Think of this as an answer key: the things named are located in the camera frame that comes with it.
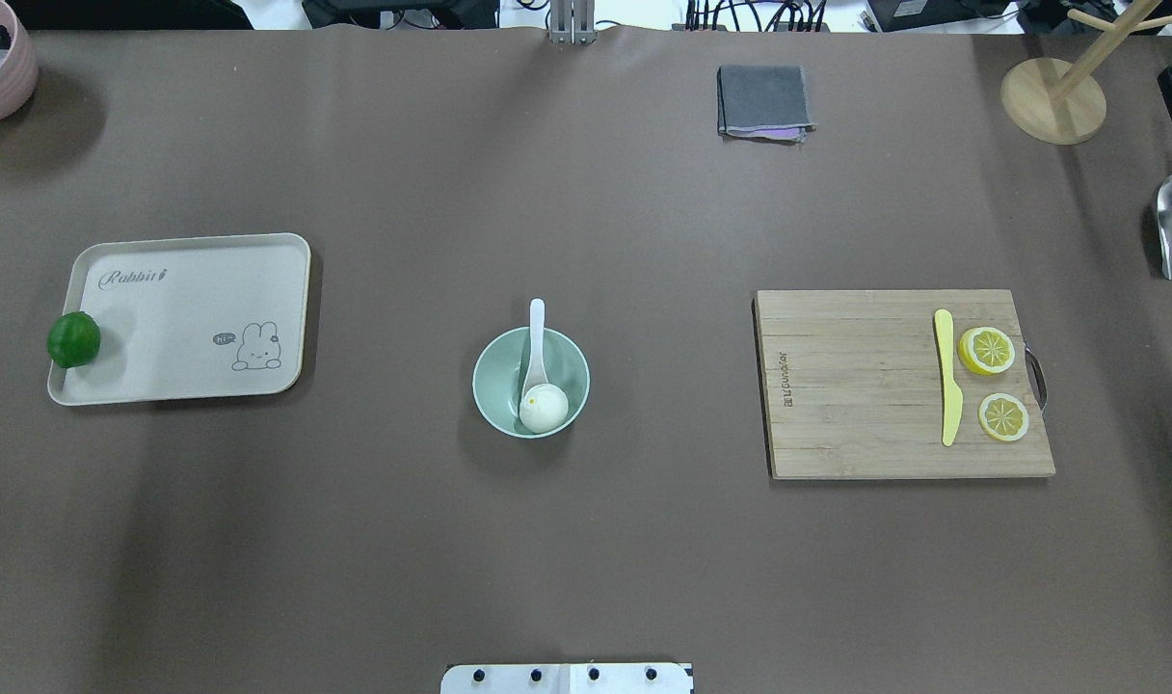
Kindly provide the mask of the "grey folded cloth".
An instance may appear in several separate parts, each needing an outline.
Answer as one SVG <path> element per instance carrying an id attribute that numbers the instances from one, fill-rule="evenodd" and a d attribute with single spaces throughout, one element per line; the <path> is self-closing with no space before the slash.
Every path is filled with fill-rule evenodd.
<path id="1" fill-rule="evenodd" d="M 723 64 L 715 80 L 718 135 L 800 144 L 815 132 L 802 67 Z"/>

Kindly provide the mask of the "mint green bowl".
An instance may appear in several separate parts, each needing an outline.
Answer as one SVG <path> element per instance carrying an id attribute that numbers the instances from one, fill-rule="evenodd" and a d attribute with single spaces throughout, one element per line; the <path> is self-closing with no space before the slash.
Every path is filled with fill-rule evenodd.
<path id="1" fill-rule="evenodd" d="M 529 368 L 529 329 L 515 328 L 495 338 L 473 368 L 472 392 L 481 416 L 512 438 L 550 438 L 568 429 L 590 399 L 591 373 L 582 351 L 559 331 L 544 329 L 544 368 L 548 381 L 568 400 L 567 420 L 547 433 L 532 433 L 519 420 L 519 392 Z"/>

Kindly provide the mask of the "white ceramic soup spoon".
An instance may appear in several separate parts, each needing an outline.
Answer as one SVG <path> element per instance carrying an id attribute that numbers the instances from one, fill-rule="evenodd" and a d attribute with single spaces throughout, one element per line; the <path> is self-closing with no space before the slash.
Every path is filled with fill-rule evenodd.
<path id="1" fill-rule="evenodd" d="M 546 305 L 537 295 L 529 304 L 529 365 L 522 383 L 523 396 L 533 387 L 548 382 L 544 367 L 544 317 L 546 317 Z"/>

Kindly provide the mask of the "lemon slice near knife tip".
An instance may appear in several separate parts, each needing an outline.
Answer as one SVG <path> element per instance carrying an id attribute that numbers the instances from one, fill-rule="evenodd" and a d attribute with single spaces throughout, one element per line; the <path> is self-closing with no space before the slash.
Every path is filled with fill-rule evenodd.
<path id="1" fill-rule="evenodd" d="M 1030 413 L 1009 392 L 992 392 L 977 404 L 977 421 L 990 438 L 1014 442 L 1029 431 Z"/>

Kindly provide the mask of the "yellow plastic knife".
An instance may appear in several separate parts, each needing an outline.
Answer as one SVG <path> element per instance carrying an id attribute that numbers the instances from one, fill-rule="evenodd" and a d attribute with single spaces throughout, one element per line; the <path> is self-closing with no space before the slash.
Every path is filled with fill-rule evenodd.
<path id="1" fill-rule="evenodd" d="M 940 440 L 942 441 L 942 445 L 953 445 L 962 417 L 962 389 L 959 387 L 956 379 L 953 377 L 955 343 L 953 343 L 953 317 L 950 311 L 946 308 L 935 309 L 933 325 L 940 365 L 940 385 L 942 385 L 943 396 L 942 435 Z"/>

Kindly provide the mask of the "wooden mug tree stand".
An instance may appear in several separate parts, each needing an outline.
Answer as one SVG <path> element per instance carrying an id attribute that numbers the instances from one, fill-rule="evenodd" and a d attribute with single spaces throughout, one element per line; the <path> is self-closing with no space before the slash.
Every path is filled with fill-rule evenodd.
<path id="1" fill-rule="evenodd" d="M 1006 72 L 1000 102 L 1027 135 L 1070 147 L 1092 138 L 1106 116 L 1105 93 L 1092 73 L 1118 45 L 1138 30 L 1172 25 L 1172 14 L 1147 18 L 1158 1 L 1134 1 L 1113 22 L 1071 9 L 1067 18 L 1097 28 L 1099 36 L 1074 63 L 1055 57 L 1026 59 Z"/>

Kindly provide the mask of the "aluminium frame post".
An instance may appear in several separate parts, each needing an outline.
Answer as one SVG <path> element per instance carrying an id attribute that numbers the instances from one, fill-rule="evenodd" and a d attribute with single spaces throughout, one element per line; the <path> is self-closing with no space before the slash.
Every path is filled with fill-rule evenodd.
<path id="1" fill-rule="evenodd" d="M 548 1 L 547 30 L 552 45 L 590 45 L 598 36 L 594 0 Z"/>

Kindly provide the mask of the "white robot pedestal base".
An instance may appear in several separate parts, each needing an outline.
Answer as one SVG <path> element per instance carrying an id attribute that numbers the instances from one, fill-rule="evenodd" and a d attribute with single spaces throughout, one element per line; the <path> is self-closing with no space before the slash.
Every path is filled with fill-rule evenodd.
<path id="1" fill-rule="evenodd" d="M 440 693 L 693 693 L 690 664 L 459 664 Z"/>

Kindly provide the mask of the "white rabbit serving tray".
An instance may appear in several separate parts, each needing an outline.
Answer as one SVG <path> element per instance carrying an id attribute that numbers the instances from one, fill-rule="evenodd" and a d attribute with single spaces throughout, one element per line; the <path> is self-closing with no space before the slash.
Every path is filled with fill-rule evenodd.
<path id="1" fill-rule="evenodd" d="M 98 355 L 52 367 L 64 406 L 226 399 L 289 389 L 304 370 L 311 249 L 295 233 L 97 243 L 64 311 L 101 329 Z"/>

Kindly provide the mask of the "bamboo cutting board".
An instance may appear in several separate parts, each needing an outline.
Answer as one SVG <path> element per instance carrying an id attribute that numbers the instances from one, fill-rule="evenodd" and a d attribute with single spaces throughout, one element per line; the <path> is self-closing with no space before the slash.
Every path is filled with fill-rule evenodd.
<path id="1" fill-rule="evenodd" d="M 955 359 L 967 329 L 1001 329 L 1015 360 L 997 375 L 958 361 L 962 417 L 942 445 L 942 377 L 934 311 L 953 317 Z M 759 290 L 755 295 L 768 462 L 774 479 L 1052 477 L 1052 448 L 1024 363 L 1009 290 Z M 988 436 L 977 404 L 1009 392 L 1030 413 L 1029 431 Z"/>

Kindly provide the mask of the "green lime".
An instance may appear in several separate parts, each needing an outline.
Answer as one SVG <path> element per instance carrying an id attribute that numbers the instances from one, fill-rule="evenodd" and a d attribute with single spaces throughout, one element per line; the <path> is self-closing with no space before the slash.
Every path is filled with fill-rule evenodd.
<path id="1" fill-rule="evenodd" d="M 74 311 L 59 317 L 50 326 L 45 348 L 54 365 L 70 369 L 88 365 L 98 355 L 101 329 L 84 311 Z"/>

